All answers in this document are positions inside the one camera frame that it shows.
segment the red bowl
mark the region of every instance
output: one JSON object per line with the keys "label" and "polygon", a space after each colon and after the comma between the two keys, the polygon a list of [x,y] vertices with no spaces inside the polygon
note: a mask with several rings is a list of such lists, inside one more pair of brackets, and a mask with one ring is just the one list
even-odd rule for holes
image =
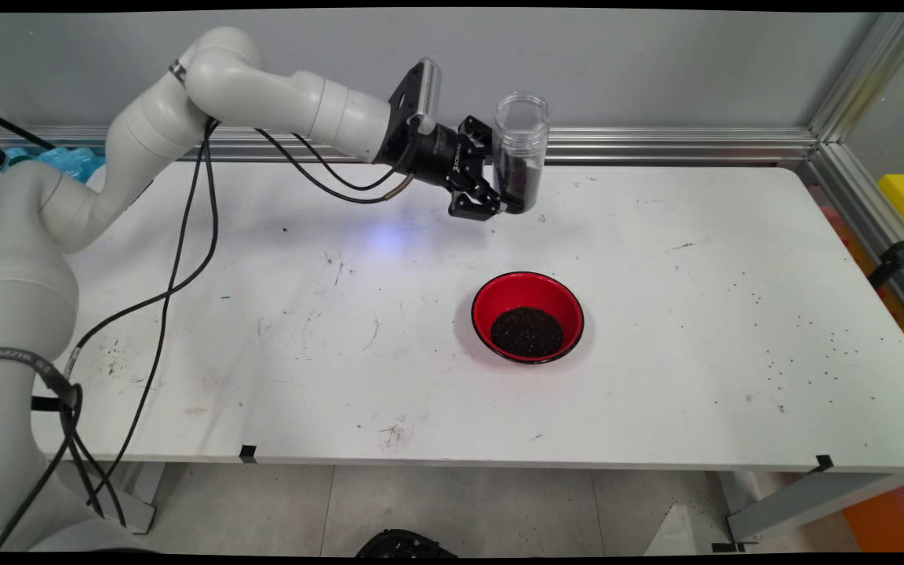
{"label": "red bowl", "polygon": [[[563,344],[555,354],[546,357],[521,357],[496,346],[490,339],[490,328],[498,316],[513,308],[539,308],[556,318],[563,330]],[[570,289],[555,279],[538,272],[506,272],[480,287],[473,299],[473,329],[491,351],[518,363],[546,363],[564,357],[581,340],[585,332],[585,313]]]}

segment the cable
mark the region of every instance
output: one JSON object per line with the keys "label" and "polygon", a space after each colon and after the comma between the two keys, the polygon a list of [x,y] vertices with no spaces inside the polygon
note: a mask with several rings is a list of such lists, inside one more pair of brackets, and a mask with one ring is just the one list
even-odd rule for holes
{"label": "cable", "polygon": [[[75,436],[75,426],[72,425],[71,414],[68,413],[67,408],[60,406],[58,416],[60,416],[61,429],[64,430],[65,435]],[[72,455],[72,464],[75,465],[75,471],[78,472],[82,486],[85,487],[86,493],[89,494],[89,504],[93,506],[93,511],[100,518],[104,518],[104,509],[100,507],[100,499],[97,498],[97,494],[93,491],[93,483],[89,481],[89,473],[86,472],[86,466],[82,464],[82,457],[79,457],[78,447],[75,443],[68,444],[68,453]]]}
{"label": "cable", "polygon": [[[107,473],[104,472],[104,468],[101,468],[97,460],[93,458],[93,455],[89,454],[86,445],[82,443],[82,437],[78,436],[78,429],[73,432],[72,439],[75,440],[76,446],[82,450],[82,454],[86,456],[86,460],[89,461],[89,464],[93,466],[93,471],[96,471],[97,475],[101,477],[101,482],[107,487],[107,492],[111,495],[111,500],[114,501],[114,509],[118,513],[118,522],[121,522],[121,526],[126,528],[128,523],[125,522],[125,511],[121,508],[121,501],[118,499],[118,493],[114,490],[114,485],[111,485],[110,476],[107,476]],[[89,495],[90,497],[96,497],[97,492],[93,490],[92,487],[89,488],[89,491],[91,493]]]}
{"label": "cable", "polygon": [[[144,408],[144,402],[148,397],[148,390],[151,389],[151,382],[155,379],[155,371],[159,368],[159,360],[162,356],[162,343],[166,339],[166,312],[170,307],[170,297],[176,290],[183,289],[184,286],[187,285],[191,280],[197,276],[202,269],[206,265],[208,265],[208,261],[211,261],[212,255],[215,253],[215,245],[218,242],[218,204],[215,200],[215,175],[212,172],[211,168],[211,146],[208,143],[211,137],[211,133],[215,131],[216,126],[218,126],[218,122],[214,121],[214,118],[211,119],[207,128],[205,128],[205,136],[204,141],[201,143],[201,149],[198,150],[198,158],[197,162],[194,165],[194,179],[191,180],[191,190],[187,196],[187,206],[184,209],[184,219],[180,223],[180,237],[177,241],[177,253],[173,258],[173,272],[169,275],[169,287],[165,293],[157,294],[157,297],[153,297],[153,299],[148,299],[147,301],[141,301],[141,303],[133,305],[133,307],[126,308],[125,311],[119,312],[118,315],[112,315],[111,318],[105,319],[104,323],[101,323],[97,326],[97,328],[101,328],[108,324],[114,319],[121,317],[121,315],[125,315],[127,312],[135,312],[138,308],[143,308],[145,305],[154,303],[158,299],[165,299],[162,301],[162,318],[160,319],[159,324],[159,342],[155,345],[155,357],[153,359],[153,363],[151,363],[151,371],[148,372],[148,379],[146,383],[144,383],[144,390],[141,391],[141,400],[139,400],[139,405],[137,405],[137,410],[135,411],[135,418],[132,420],[132,425],[130,425],[130,429],[128,430],[128,435],[125,437],[125,442],[121,445],[121,450],[118,451],[118,457],[115,457],[114,461],[111,462],[110,468],[107,469],[107,472],[104,473],[104,479],[110,479],[112,473],[114,473],[114,469],[118,466],[119,462],[121,462],[121,458],[125,455],[125,451],[128,450],[128,446],[130,441],[132,441],[132,437],[135,436],[135,428],[137,427],[137,422],[139,422],[139,418],[141,416],[141,409]],[[198,171],[201,167],[201,157],[204,157],[205,160],[205,168],[208,172],[208,194],[211,198],[211,217],[212,217],[212,235],[211,235],[211,247],[208,249],[208,255],[205,257],[205,260],[202,261],[201,267],[197,268],[197,271],[194,271],[190,276],[187,277],[183,282],[178,286],[173,286],[173,282],[175,282],[177,278],[177,271],[180,267],[180,252],[184,247],[184,235],[187,233],[187,219],[190,217],[191,213],[191,203],[194,200],[194,190],[197,188],[198,181]],[[94,328],[90,331],[89,334],[86,334],[80,340],[80,343],[89,339],[91,334],[96,333],[98,331],[97,328]],[[100,493],[100,489],[103,489],[104,482],[101,480],[100,485],[97,485],[97,488],[94,490],[94,493]]]}
{"label": "cable", "polygon": [[[198,171],[200,170],[200,167],[201,167],[201,157],[205,153],[204,149],[205,149],[205,146],[207,146],[207,144],[208,144],[208,138],[211,136],[211,133],[215,131],[215,126],[217,126],[216,122],[214,123],[214,125],[212,125],[210,127],[210,129],[205,129],[205,136],[204,136],[204,140],[202,140],[202,147],[200,150],[198,150],[197,162],[194,165],[194,180],[191,182],[191,192],[187,197],[188,210],[190,210],[191,201],[193,201],[193,199],[194,199],[194,189],[197,186]],[[212,184],[212,183],[214,183],[214,180],[212,179],[211,175],[209,174],[209,184],[211,184],[210,190],[211,190],[211,198],[212,198],[212,222],[213,222],[214,233],[212,234],[211,247],[209,247],[208,254],[205,256],[204,261],[201,261],[201,264],[194,270],[194,272],[192,272],[190,274],[190,276],[188,276],[186,279],[184,279],[183,282],[180,282],[179,285],[172,287],[172,289],[167,290],[165,293],[156,294],[154,297],[151,297],[151,299],[140,301],[140,303],[137,303],[135,305],[130,305],[130,307],[125,308],[125,310],[121,310],[120,312],[116,312],[116,314],[114,314],[114,315],[110,315],[110,317],[107,317],[106,319],[104,319],[104,321],[100,322],[100,324],[96,324],[91,330],[89,330],[89,332],[86,332],[86,335],[83,335],[82,339],[79,339],[78,343],[76,343],[75,347],[72,349],[71,354],[68,356],[68,362],[65,365],[65,372],[64,372],[66,377],[71,378],[72,368],[75,367],[75,361],[76,361],[76,359],[78,359],[78,354],[82,351],[82,348],[86,346],[86,343],[89,342],[91,337],[96,336],[97,333],[100,332],[100,330],[102,330],[103,328],[105,328],[108,325],[111,325],[111,323],[114,322],[116,319],[125,317],[125,315],[130,314],[130,312],[135,312],[137,310],[140,310],[141,308],[147,307],[147,305],[149,305],[149,304],[157,303],[157,301],[165,299],[165,297],[173,296],[173,294],[180,292],[180,290],[182,290],[184,286],[190,285],[192,280],[196,279],[198,275],[201,275],[201,271],[204,271],[205,267],[208,267],[208,262],[211,261],[212,255],[215,254],[215,243],[218,241],[218,210],[215,207],[215,200],[214,200],[215,199],[215,192],[214,192],[215,188],[214,188],[214,184]],[[187,212],[185,212],[185,215],[184,215],[184,226],[186,226],[186,224],[187,224]],[[180,242],[178,243],[178,246],[177,246],[178,257],[179,257],[179,250],[183,246],[183,242],[184,242],[183,228],[180,228]]]}
{"label": "cable", "polygon": [[22,519],[23,515],[26,514],[26,511],[29,510],[30,505],[32,505],[33,501],[37,498],[37,494],[40,494],[40,490],[47,484],[47,479],[51,478],[51,473],[54,472],[54,469],[57,468],[58,464],[61,462],[62,455],[65,455],[65,451],[68,450],[69,443],[72,441],[72,434],[69,432],[75,430],[75,426],[78,425],[79,415],[82,414],[82,385],[75,384],[72,385],[72,387],[75,390],[75,407],[72,408],[71,419],[72,426],[66,430],[65,437],[61,440],[61,447],[58,447],[57,453],[54,454],[54,459],[51,459],[51,462],[47,464],[47,468],[41,473],[40,479],[37,479],[37,483],[23,500],[23,504],[21,504],[19,508],[16,508],[12,518],[9,519],[5,528],[2,529],[2,533],[0,533],[0,549],[2,549],[2,545],[6,543],[12,530],[16,529],[16,525],[19,523],[20,519]]}
{"label": "cable", "polygon": [[28,142],[33,144],[38,144],[38,146],[43,147],[44,149],[51,150],[54,149],[53,144],[46,142],[46,140],[40,139],[37,136],[33,135],[26,131],[20,126],[13,124],[13,122],[8,122],[4,118],[0,118],[0,126],[1,128],[9,129],[10,132],[15,133],[17,136],[28,140]]}
{"label": "cable", "polygon": [[331,189],[329,186],[324,185],[322,182],[317,181],[315,179],[315,177],[313,177],[311,174],[309,174],[308,171],[306,171],[304,168],[302,168],[302,165],[298,164],[298,161],[295,161],[295,158],[292,157],[291,154],[288,153],[288,151],[286,149],[284,149],[284,147],[281,147],[280,143],[277,143],[277,140],[274,140],[274,138],[270,137],[270,133],[263,131],[261,128],[254,128],[254,129],[256,132],[260,133],[261,136],[263,136],[264,138],[269,140],[269,142],[272,143],[273,146],[276,147],[277,150],[281,151],[281,155],[284,155],[284,157],[287,158],[288,162],[290,162],[292,165],[295,165],[295,168],[298,169],[298,172],[302,173],[302,176],[305,176],[305,178],[308,179],[309,182],[312,182],[313,184],[316,185],[316,187],[319,187],[320,190],[323,190],[327,194],[330,194],[330,196],[340,198],[340,200],[353,202],[355,204],[378,204],[380,202],[385,202],[385,201],[389,200],[390,198],[396,196],[397,194],[403,192],[403,189],[405,189],[406,186],[409,185],[410,181],[412,181],[414,179],[414,175],[406,175],[406,178],[404,179],[404,181],[402,183],[399,183],[399,185],[397,185],[397,187],[395,187],[391,191],[388,191],[386,194],[384,194],[380,197],[377,197],[377,198],[367,198],[367,199],[352,198],[351,196],[341,194],[340,192],[337,192],[337,191]]}
{"label": "cable", "polygon": [[322,164],[323,167],[326,168],[327,171],[330,171],[331,175],[334,175],[334,179],[337,179],[338,181],[341,182],[342,185],[347,186],[348,188],[352,188],[355,190],[372,190],[374,187],[377,187],[377,186],[383,184],[384,182],[386,182],[386,179],[390,178],[390,176],[392,176],[392,173],[394,173],[396,171],[396,168],[392,167],[390,169],[390,171],[388,171],[385,175],[383,175],[383,178],[381,178],[381,179],[377,180],[376,182],[373,182],[372,184],[367,185],[367,186],[358,186],[355,184],[351,184],[351,183],[345,181],[344,179],[342,179],[341,175],[338,175],[336,172],[334,172],[334,169],[331,168],[330,165],[326,163],[326,160],[324,160],[322,155],[319,154],[319,151],[316,151],[315,149],[313,149],[312,145],[309,144],[307,140],[302,139],[302,136],[299,136],[298,133],[291,133],[291,135],[295,139],[299,140],[299,142],[304,144],[305,149],[308,149],[309,153],[312,153],[313,156],[315,156],[317,158],[317,160],[319,160],[319,164]]}
{"label": "cable", "polygon": [[[68,407],[69,405],[75,406],[76,394],[78,394],[75,391],[76,385],[72,385],[71,383],[65,381],[64,389],[58,388],[57,386],[51,386],[51,384],[55,380],[64,380],[64,377],[61,377],[61,373],[58,372],[58,369],[54,368],[54,365],[51,365],[50,361],[47,361],[46,359],[40,357],[32,351],[25,351],[11,347],[0,347],[0,359],[16,361],[18,363],[28,365],[28,367],[35,370],[35,372],[41,376],[48,388],[50,388],[55,394],[57,394],[57,398],[48,398],[44,396],[31,397],[30,409],[34,411],[58,412],[58,414],[60,414],[61,416],[61,429],[64,430],[66,434],[72,434],[73,439],[75,439],[76,446],[79,446],[80,450],[82,450],[82,454],[85,455],[87,461],[89,461],[89,463],[102,476],[104,472],[101,471],[100,466],[96,462],[96,459],[93,459],[93,455],[89,453],[89,450],[86,449],[86,446],[83,446],[82,440],[79,438],[78,432],[76,432],[75,427],[72,426],[70,432],[68,429],[68,422],[71,421],[71,409],[68,409]],[[103,512],[98,510],[98,508],[100,507],[100,502],[93,494],[93,485],[91,485],[91,483],[89,482],[89,477],[86,475],[86,468],[82,465],[82,459],[79,458],[78,454],[72,453],[72,461],[75,463],[76,471],[79,472],[79,479],[82,479],[82,485],[85,486],[86,490],[90,493],[90,500],[87,501],[86,504],[93,504],[93,510],[96,510],[97,514],[100,514],[102,516]],[[116,512],[118,512],[119,521],[121,521],[122,526],[125,526],[121,503],[119,503],[118,499],[116,498],[116,493],[114,492],[114,487],[110,485],[110,480],[108,480],[107,483],[108,491],[110,491],[111,497],[114,498],[114,506],[116,507]]]}

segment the table surface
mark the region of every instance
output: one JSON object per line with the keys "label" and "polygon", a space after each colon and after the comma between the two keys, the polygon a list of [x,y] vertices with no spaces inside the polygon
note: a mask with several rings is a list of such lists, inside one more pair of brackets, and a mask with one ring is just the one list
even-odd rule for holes
{"label": "table surface", "polygon": [[[166,288],[191,168],[69,257],[76,337]],[[218,250],[169,306],[128,459],[240,461],[246,444],[259,462],[807,471],[828,454],[833,472],[904,472],[904,337],[792,172],[549,167],[530,212],[477,222],[417,182],[359,206],[288,164],[214,170]],[[209,244],[206,192],[183,273]],[[516,364],[477,339],[474,293],[512,271],[581,301],[566,357]],[[160,312],[82,351],[97,458],[121,446]],[[57,418],[33,425],[53,453]]]}

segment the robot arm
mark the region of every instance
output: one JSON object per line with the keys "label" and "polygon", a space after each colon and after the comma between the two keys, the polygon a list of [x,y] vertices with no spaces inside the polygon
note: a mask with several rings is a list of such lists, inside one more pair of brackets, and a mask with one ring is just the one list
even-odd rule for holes
{"label": "robot arm", "polygon": [[[262,64],[243,31],[222,27],[202,35],[111,123],[107,178],[98,194],[36,161],[2,176],[0,347],[61,355],[78,311],[78,284],[62,253],[96,240],[155,176],[200,142],[209,117],[287,129],[414,173],[452,194],[453,215],[487,219],[503,209],[480,176],[489,128],[467,118],[454,132],[432,118],[440,75],[430,60],[408,72],[388,103],[311,72],[270,75]],[[0,532],[46,467],[30,430],[32,387],[28,368],[0,360]],[[83,550],[135,545],[131,540],[52,478],[4,547]]]}

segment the soil in bowl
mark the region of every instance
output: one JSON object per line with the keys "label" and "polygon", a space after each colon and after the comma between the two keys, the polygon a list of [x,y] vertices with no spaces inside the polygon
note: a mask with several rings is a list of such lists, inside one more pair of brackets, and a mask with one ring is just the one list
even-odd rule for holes
{"label": "soil in bowl", "polygon": [[490,340],[512,355],[546,357],[560,350],[563,330],[556,318],[539,308],[513,308],[494,320]]}

